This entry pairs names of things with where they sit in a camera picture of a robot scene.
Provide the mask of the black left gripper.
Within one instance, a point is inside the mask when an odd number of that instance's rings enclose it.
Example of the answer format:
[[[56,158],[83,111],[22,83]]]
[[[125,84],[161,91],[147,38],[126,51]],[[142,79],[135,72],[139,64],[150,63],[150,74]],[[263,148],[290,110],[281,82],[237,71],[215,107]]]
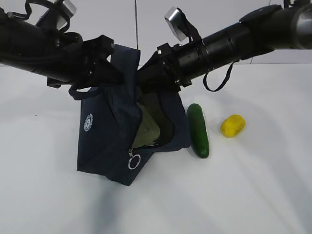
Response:
[[[95,39],[66,46],[63,61],[52,64],[53,74],[47,77],[47,85],[59,88],[89,88],[101,84],[123,84],[123,73],[107,58],[114,53],[114,40],[101,35]]]

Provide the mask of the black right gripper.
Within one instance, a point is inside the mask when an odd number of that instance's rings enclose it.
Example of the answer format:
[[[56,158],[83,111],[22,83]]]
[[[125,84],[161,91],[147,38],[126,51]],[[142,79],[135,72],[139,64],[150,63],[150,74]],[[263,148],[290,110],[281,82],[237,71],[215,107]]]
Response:
[[[157,47],[152,57],[138,70],[138,86],[142,93],[179,92],[192,85],[182,74],[177,52],[181,45],[168,43]]]

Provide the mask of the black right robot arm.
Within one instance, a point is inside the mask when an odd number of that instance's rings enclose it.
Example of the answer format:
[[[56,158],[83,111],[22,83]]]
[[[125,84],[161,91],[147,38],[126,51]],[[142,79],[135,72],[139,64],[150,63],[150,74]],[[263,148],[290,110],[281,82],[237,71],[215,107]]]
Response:
[[[139,69],[137,84],[144,93],[178,92],[199,76],[275,50],[310,50],[312,47],[312,3],[286,0],[242,17],[239,22],[205,38],[180,8],[172,7],[165,19],[185,45],[163,44]]]

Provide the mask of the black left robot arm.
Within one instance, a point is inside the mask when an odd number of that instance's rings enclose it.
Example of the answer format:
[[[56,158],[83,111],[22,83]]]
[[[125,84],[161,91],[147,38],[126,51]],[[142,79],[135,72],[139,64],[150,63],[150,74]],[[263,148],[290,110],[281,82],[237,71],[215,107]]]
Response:
[[[107,58],[114,41],[104,35],[84,41],[68,32],[67,22],[76,13],[68,0],[37,2],[48,8],[36,25],[19,20],[13,12],[0,11],[0,62],[47,77],[47,85],[76,89],[121,85],[123,73]]]

